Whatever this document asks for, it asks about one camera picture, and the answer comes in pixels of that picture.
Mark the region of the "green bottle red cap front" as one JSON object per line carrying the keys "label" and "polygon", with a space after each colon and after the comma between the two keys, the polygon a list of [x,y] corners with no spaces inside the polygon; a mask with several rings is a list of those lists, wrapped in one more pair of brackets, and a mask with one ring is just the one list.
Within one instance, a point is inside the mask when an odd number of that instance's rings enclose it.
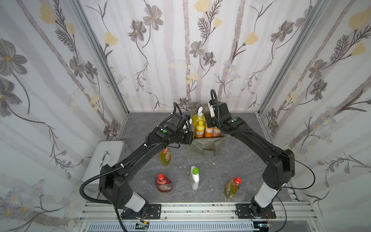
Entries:
{"label": "green bottle red cap front", "polygon": [[233,198],[242,184],[240,177],[232,178],[226,185],[224,189],[224,195],[227,199]]}

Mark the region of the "green fabric shopping bag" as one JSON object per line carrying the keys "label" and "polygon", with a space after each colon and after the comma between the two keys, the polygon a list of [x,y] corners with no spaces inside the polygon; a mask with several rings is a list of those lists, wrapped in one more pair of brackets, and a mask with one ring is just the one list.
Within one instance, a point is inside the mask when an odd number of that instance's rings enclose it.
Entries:
{"label": "green fabric shopping bag", "polygon": [[[206,103],[196,103],[195,109],[189,111],[189,114],[194,116],[198,113],[198,109],[203,107],[203,113],[210,115],[209,107]],[[221,134],[221,137],[212,138],[195,138],[191,142],[191,145],[187,145],[188,155],[204,155],[204,156],[215,156],[223,152],[226,147],[229,137]]]}

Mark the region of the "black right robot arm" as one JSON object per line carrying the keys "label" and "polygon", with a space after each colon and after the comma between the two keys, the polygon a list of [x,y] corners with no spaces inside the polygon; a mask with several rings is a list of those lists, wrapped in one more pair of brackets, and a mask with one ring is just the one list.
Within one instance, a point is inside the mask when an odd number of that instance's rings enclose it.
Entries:
{"label": "black right robot arm", "polygon": [[307,165],[296,160],[291,150],[282,150],[273,145],[256,133],[243,119],[232,117],[227,104],[217,99],[214,89],[210,91],[210,95],[210,116],[206,118],[206,121],[221,130],[223,134],[240,140],[266,164],[262,174],[263,184],[252,198],[248,208],[250,217],[262,218],[272,212],[274,198],[282,188],[288,188],[287,183],[295,176],[295,163],[303,165],[313,175],[313,182],[301,189],[305,190],[314,185],[315,173]]}

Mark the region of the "orange bottle yellow cap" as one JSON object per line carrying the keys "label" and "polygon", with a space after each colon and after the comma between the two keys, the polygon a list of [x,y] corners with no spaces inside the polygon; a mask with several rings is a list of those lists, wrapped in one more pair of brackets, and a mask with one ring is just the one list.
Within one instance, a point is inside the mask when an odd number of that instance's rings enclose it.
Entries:
{"label": "orange bottle yellow cap", "polygon": [[204,138],[212,138],[214,133],[214,127],[205,125]]}
{"label": "orange bottle yellow cap", "polygon": [[220,137],[220,136],[221,136],[221,130],[218,127],[214,127],[213,137]]}
{"label": "orange bottle yellow cap", "polygon": [[198,124],[196,125],[195,129],[195,138],[203,138],[204,137],[204,131],[205,131],[205,125],[202,120],[198,121]]}

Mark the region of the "large yellow pump soap bottle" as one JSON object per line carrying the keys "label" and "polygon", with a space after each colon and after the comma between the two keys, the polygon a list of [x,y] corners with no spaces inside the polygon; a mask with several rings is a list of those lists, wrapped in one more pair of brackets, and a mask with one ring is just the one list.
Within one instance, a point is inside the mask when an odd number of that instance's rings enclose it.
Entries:
{"label": "large yellow pump soap bottle", "polygon": [[205,115],[203,113],[203,107],[202,106],[200,106],[198,108],[198,112],[192,117],[193,127],[196,128],[196,126],[199,124],[200,121],[203,122],[204,126],[206,125],[206,118],[205,118]]}

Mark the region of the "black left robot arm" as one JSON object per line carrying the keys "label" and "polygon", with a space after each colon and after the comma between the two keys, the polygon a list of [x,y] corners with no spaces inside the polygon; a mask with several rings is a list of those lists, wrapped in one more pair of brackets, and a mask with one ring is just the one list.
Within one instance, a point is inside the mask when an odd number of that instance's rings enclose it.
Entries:
{"label": "black left robot arm", "polygon": [[[156,154],[171,144],[190,145],[193,140],[190,116],[183,115],[180,106],[174,102],[171,115],[146,135],[145,141],[129,156],[113,166],[104,165],[100,174],[89,178],[80,186],[79,193],[87,201],[99,204],[111,204],[115,212],[130,209],[137,218],[145,218],[150,210],[148,201],[134,192],[129,182]],[[85,187],[99,181],[98,191],[103,200],[95,199],[85,193]]]}

